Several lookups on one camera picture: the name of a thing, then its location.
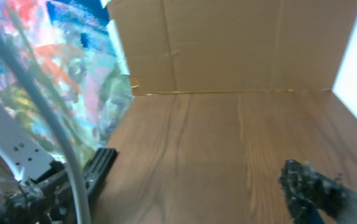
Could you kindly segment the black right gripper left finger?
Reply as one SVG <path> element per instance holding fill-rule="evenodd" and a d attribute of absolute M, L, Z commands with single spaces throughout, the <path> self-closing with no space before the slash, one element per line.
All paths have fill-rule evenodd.
<path fill-rule="evenodd" d="M 107 174 L 118 156 L 114 148 L 100 148 L 83 169 L 90 210 L 105 185 Z M 29 179 L 19 191 L 4 196 L 0 223 L 77 223 L 74 198 L 65 165 L 50 163 L 51 169 L 39 180 Z"/>

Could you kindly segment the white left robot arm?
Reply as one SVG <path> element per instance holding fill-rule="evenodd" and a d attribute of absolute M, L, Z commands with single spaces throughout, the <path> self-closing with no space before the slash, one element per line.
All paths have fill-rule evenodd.
<path fill-rule="evenodd" d="M 13 120 L 0 104 L 0 156 L 16 180 L 41 182 L 65 169 Z"/>

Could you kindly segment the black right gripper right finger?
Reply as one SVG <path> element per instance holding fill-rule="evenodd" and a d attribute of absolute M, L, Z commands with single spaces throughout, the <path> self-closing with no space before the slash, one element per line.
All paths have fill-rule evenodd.
<path fill-rule="evenodd" d="M 310 165 L 289 159 L 278 179 L 285 204 L 295 224 L 325 224 L 323 211 L 337 224 L 357 223 L 357 192 L 317 172 Z"/>

